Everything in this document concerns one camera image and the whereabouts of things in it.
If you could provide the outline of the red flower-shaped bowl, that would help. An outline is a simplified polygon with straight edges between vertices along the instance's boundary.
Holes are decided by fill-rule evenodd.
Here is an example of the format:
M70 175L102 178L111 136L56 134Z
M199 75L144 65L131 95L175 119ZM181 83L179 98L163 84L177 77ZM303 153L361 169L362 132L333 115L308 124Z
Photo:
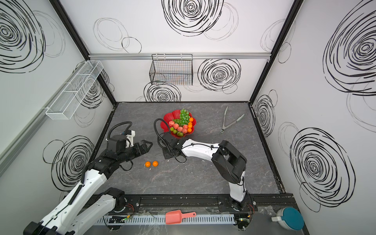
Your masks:
M174 118L178 118L179 111L180 111L180 110L175 110L175 111L173 111L173 112L171 112L171 113L167 113L167 114L164 116L164 118L163 118L163 120L164 120L167 124L165 124L164 122L161 122L161 128L163 129L164 132L171 132L171 134L172 134L174 137L182 138L182 137L179 137L177 134L174 134L173 131L170 131L170 128L171 128L171 127L169 126L169 122L170 122L170 121L173 121ZM193 123L193 127L192 127L192 130L193 130L193 131L192 131L191 133L186 133L186 134L184 134L183 137L185 137L186 135L190 135L190 134L192 134L192 133L195 131L195 129L194 129L194 127L195 127L195 125L196 125L196 119L195 119L195 118L194 118L194 121L193 121L192 123Z

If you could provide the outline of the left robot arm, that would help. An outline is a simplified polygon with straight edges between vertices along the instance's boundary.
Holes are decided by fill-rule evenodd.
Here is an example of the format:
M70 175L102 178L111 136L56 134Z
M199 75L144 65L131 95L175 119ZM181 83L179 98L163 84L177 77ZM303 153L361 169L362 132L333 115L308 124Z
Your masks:
M152 142L133 142L133 135L115 135L108 138L107 148L87 164L80 181L73 190L40 222L30 222L25 235L83 235L109 212L134 209L127 202L124 191L109 188L96 191L112 176L122 163L147 154Z

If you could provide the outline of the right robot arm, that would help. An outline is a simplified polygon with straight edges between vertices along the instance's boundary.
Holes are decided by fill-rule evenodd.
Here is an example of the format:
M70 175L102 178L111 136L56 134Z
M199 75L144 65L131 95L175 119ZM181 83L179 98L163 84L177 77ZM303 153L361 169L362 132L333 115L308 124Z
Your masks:
M196 157L210 161L230 187L232 207L240 211L248 205L245 187L245 171L247 159L230 142L219 144L197 142L186 137L176 138L169 132L157 135L157 143L166 160L171 158Z

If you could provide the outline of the green grape bunch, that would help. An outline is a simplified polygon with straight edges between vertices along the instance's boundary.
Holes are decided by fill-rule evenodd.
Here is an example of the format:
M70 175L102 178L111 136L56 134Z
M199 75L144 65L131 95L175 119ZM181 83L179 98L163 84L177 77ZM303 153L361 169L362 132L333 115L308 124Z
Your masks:
M179 115L178 115L178 118L174 118L173 121L177 124L179 124L179 126L184 126L184 125L188 125L190 121L190 113L188 110L185 110L185 109L182 109L179 111Z

